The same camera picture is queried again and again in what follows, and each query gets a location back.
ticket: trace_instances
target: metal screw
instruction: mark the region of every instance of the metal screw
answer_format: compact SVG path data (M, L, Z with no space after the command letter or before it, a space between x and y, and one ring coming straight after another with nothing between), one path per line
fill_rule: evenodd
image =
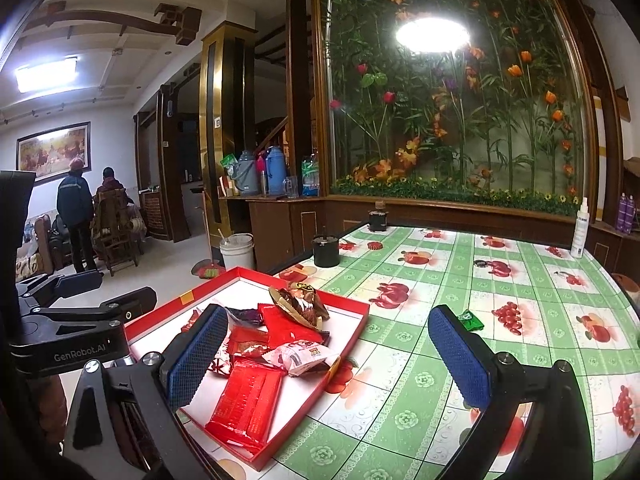
M100 367L100 361L97 361L96 359L91 359L87 364L84 365L84 370L92 374L99 367Z
M148 354L144 354L142 356L142 362L146 366L153 366L161 359L160 354L158 352L149 352Z
M503 365L512 365L516 361L516 358L512 356L509 352L500 352L497 355L498 361L500 361Z
M572 370L571 364L564 359L559 359L558 361L556 361L556 365L558 365L558 368L561 372L570 372Z

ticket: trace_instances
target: fruit pattern tablecloth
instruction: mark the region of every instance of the fruit pattern tablecloth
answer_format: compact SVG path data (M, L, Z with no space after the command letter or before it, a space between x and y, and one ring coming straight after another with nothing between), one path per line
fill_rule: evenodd
M425 327L432 306L469 308L494 351L523 364L569 361L584 398L594 478L613 471L640 431L640 323L585 253L503 238L364 226L340 240L340 264L313 259L286 280L370 303L360 340L303 423L263 471L212 454L236 479L431 480L479 413L452 382ZM522 405L488 479L505 471L529 413Z

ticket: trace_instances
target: picture frame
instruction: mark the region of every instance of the picture frame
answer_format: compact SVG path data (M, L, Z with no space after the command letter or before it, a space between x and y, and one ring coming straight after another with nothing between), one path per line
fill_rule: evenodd
M22 137L16 141L16 170L34 171L36 186L67 176L76 156L84 160L83 171L91 171L90 134L91 123L85 122Z

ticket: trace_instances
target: red hat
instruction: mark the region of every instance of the red hat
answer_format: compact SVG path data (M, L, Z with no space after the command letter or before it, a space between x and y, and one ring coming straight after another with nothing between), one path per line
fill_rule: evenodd
M79 156L76 156L74 160L69 164L69 169L71 171L82 170L84 168L84 160L82 160Z

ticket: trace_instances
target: white bucket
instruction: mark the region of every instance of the white bucket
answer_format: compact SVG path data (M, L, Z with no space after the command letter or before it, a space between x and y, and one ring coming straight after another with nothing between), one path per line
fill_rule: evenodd
M255 269L254 264L254 236L249 233L231 235L220 242L220 252L225 263L225 269L244 267Z

